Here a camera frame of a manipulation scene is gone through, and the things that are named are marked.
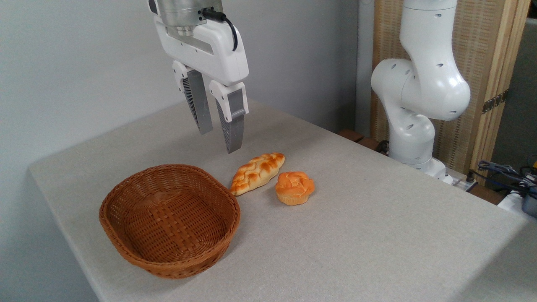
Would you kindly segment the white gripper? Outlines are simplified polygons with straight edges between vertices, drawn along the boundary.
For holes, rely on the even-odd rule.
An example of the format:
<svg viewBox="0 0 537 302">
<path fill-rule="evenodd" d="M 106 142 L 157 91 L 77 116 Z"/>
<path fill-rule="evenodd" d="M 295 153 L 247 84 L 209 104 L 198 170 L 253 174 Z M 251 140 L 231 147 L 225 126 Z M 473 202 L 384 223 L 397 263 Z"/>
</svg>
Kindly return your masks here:
<svg viewBox="0 0 537 302">
<path fill-rule="evenodd" d="M 236 31 L 238 46 L 233 50 L 234 38 L 227 23 L 208 20 L 194 28 L 193 36 L 180 36 L 157 16 L 154 23 L 164 51 L 176 60 L 172 69 L 177 86 L 186 97 L 200 134 L 213 130 L 205 74 L 213 79 L 209 90 L 216 99 L 227 152 L 240 149 L 244 116 L 249 113 L 242 82 L 249 75 L 249 67 L 240 33 Z"/>
</svg>

